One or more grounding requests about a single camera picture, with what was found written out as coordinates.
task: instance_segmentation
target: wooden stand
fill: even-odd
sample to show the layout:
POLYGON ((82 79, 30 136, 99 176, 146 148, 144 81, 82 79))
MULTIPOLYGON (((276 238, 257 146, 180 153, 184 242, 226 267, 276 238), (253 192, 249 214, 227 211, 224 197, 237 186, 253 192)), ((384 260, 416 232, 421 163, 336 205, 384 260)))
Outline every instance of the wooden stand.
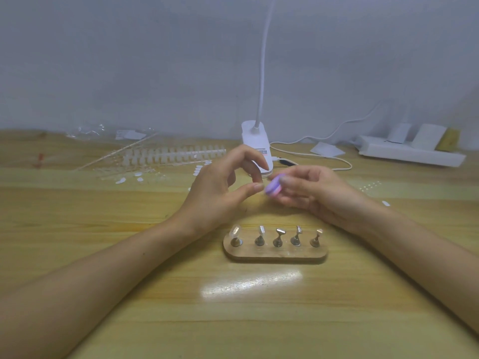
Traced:
POLYGON ((278 233, 273 228, 266 229, 264 236, 264 245, 257 246, 255 239, 258 238, 258 230, 244 229, 239 238, 242 245, 233 247, 231 245, 231 236, 228 234, 223 239, 223 248, 228 257, 241 262, 276 262, 276 263, 323 263, 328 255, 328 248, 324 244, 324 238, 319 238, 320 246, 313 247, 309 242, 316 237, 315 230, 303 230, 299 236, 301 245, 299 247, 291 244, 290 239, 296 235, 296 232, 287 232, 282 236, 283 245, 275 247, 272 243, 278 237, 278 233))

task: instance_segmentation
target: fingernail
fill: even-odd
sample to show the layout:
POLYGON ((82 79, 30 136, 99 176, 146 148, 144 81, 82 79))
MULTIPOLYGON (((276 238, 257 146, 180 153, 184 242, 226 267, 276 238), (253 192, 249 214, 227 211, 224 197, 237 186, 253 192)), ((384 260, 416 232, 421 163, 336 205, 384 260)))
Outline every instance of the fingernail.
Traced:
POLYGON ((288 176, 288 175, 283 175, 279 178, 280 184, 284 184, 284 185, 291 183, 291 180, 292 180, 291 176, 288 176))
POLYGON ((259 193, 263 189, 264 189, 264 184, 258 183, 254 186, 254 191, 257 193, 259 193))

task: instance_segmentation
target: forearm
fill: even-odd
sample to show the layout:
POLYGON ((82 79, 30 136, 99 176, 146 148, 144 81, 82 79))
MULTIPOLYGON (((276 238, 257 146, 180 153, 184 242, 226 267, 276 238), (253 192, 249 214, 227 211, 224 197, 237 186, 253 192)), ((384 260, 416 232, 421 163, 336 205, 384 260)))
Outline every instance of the forearm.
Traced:
POLYGON ((148 273, 190 242, 159 224, 0 299, 0 357, 61 358, 148 273))
POLYGON ((377 206, 361 234, 479 332, 479 257, 390 208, 377 206))

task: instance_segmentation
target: table surface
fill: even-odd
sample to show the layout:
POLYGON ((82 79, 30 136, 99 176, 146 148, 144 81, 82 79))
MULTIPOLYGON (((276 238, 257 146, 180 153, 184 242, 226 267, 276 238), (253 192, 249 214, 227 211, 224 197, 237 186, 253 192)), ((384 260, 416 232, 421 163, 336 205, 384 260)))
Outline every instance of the table surface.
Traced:
MULTIPOLYGON (((152 144, 237 142, 166 140, 152 144)), ((288 146, 307 152, 311 145, 288 146)), ((118 148, 57 134, 0 132, 0 292, 161 222, 182 204, 196 164, 133 171, 118 158, 72 171, 118 148), (36 165, 44 155, 42 166, 36 165), (116 184, 124 176, 123 184, 116 184)), ((340 172, 440 235, 479 253, 479 154, 458 169, 379 160, 344 148, 340 172)), ((341 162, 290 157, 302 164, 341 162)), ((238 173, 237 184, 248 181, 238 173)), ((396 268, 348 235, 263 194, 234 221, 158 267, 72 358, 478 358, 478 337, 396 268), (222 239, 232 223, 322 228, 321 265, 240 264, 222 239)))

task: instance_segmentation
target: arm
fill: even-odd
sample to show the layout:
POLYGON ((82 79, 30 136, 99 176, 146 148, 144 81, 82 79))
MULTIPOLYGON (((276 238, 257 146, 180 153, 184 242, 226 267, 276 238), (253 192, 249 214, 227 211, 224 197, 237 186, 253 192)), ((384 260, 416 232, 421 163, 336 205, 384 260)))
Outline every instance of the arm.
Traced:
POLYGON ((155 267, 224 223, 244 199, 262 190, 252 161, 267 169, 252 148, 230 151, 201 169, 169 220, 0 297, 0 358, 66 356, 155 267), (253 182, 229 192, 237 168, 253 182))
POLYGON ((275 199, 359 235, 479 333, 478 256, 370 199, 328 168, 295 166, 282 173, 283 190, 275 199))

